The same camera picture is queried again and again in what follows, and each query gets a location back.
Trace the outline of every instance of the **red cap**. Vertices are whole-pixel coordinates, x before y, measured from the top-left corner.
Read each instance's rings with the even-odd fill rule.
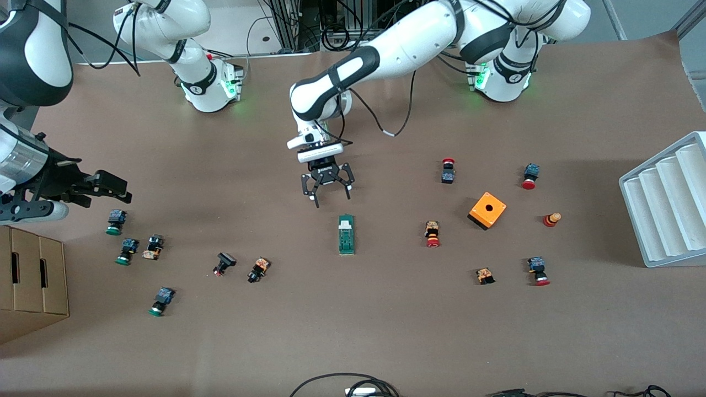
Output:
[[[545,216],[544,219],[542,219],[542,223],[544,223],[544,226],[547,226],[547,227],[556,226],[556,223],[549,222],[549,215]]]

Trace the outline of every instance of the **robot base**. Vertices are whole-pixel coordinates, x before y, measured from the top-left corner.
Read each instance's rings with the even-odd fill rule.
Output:
[[[216,67],[216,79],[203,94],[194,94],[184,85],[181,86],[186,100],[191,102],[197,110],[205,113],[218,112],[229,103],[239,101],[245,74],[245,70],[241,67],[228,64],[220,59],[213,59],[211,63]]]
[[[493,62],[488,62],[482,65],[466,64],[466,72],[468,72],[468,86],[471,91],[479,91],[488,99],[496,102],[510,102],[516,100],[520,94],[530,86],[530,76],[532,73],[527,73],[525,76],[516,74],[516,83],[508,83],[504,76],[495,70]]]

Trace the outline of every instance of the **metal frame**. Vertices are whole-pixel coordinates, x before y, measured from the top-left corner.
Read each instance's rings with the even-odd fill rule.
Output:
[[[280,38],[282,48],[289,48],[292,51],[298,49],[296,36],[299,33],[299,10],[295,10],[296,2],[292,0],[272,0],[273,20],[275,21],[275,30]],[[295,20],[296,25],[292,25],[291,21]]]
[[[698,25],[704,17],[706,17],[706,0],[697,0],[696,4],[694,4],[689,11],[686,11],[686,14],[672,27],[672,30],[676,30],[676,35],[679,37],[679,40],[681,40]]]
[[[618,13],[613,5],[613,1],[603,0],[603,7],[606,8],[608,19],[611,21],[611,25],[613,25],[613,30],[615,30],[618,40],[627,40],[628,36],[625,34],[625,29],[623,29],[623,24],[620,22],[620,18],[618,18]]]

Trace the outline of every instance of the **robot end effector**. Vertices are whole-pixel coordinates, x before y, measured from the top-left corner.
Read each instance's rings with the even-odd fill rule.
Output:
[[[0,150],[7,154],[0,163],[0,225],[62,219],[68,206],[60,201],[85,208],[89,196],[132,201],[126,181],[104,170],[81,172],[81,159],[49,148],[44,133],[33,136],[4,118],[0,131]]]

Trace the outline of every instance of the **orange electrical enclosure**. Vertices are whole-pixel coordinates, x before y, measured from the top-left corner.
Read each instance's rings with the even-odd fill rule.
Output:
[[[488,230],[498,221],[507,206],[492,194],[485,192],[475,206],[468,212],[468,219],[472,220],[483,230]]]

